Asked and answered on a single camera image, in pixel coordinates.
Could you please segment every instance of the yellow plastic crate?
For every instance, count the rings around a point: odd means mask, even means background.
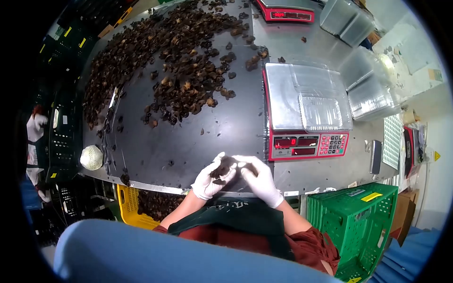
[[[121,217],[123,218],[124,223],[150,230],[160,224],[160,221],[154,221],[152,217],[149,217],[146,214],[137,214],[139,209],[138,189],[117,184],[116,190],[118,192]]]

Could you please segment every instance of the cardboard box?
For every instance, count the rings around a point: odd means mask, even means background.
[[[412,192],[404,191],[398,195],[395,215],[393,216],[392,227],[390,228],[390,237],[395,238],[400,246],[403,245],[409,232],[418,198],[419,190]]]
[[[112,27],[112,25],[110,24],[110,25],[106,26],[106,28],[103,29],[103,30],[101,31],[101,33],[98,35],[98,37],[99,37],[99,38],[102,38],[104,35],[108,34],[108,33],[111,32],[112,30],[113,30],[113,27]]]

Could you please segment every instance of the gloved hand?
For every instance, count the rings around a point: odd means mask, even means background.
[[[230,171],[225,176],[220,176],[220,179],[226,182],[225,185],[212,183],[214,178],[209,176],[209,174],[220,166],[220,161],[223,156],[225,156],[225,152],[219,153],[211,164],[201,170],[195,179],[195,183],[192,184],[192,191],[198,198],[206,201],[211,199],[213,195],[223,189],[223,187],[234,178],[237,167],[236,163],[230,167]]]
[[[282,203],[284,198],[277,188],[275,188],[272,172],[270,171],[269,166],[264,164],[256,156],[234,155],[232,157],[239,162],[240,167],[240,162],[250,163],[253,167],[255,167],[258,172],[258,176],[247,168],[241,169],[241,175],[257,197],[262,199],[272,208],[276,208],[280,205],[280,203]]]

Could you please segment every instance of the white sticker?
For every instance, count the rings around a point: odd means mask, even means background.
[[[354,181],[354,183],[349,184],[347,187],[348,188],[357,187],[357,181]]]
[[[320,189],[320,188],[318,187],[318,188],[316,188],[316,190],[314,190],[314,191],[312,191],[312,192],[306,192],[305,194],[306,194],[306,195],[317,194],[317,193],[319,193],[319,189]]]
[[[290,196],[298,196],[299,191],[291,191],[291,192],[284,192],[283,196],[290,197]]]
[[[328,187],[323,192],[334,192],[336,190],[337,190],[336,188]]]

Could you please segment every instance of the scale keypad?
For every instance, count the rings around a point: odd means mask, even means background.
[[[318,156],[343,155],[348,134],[322,134]]]

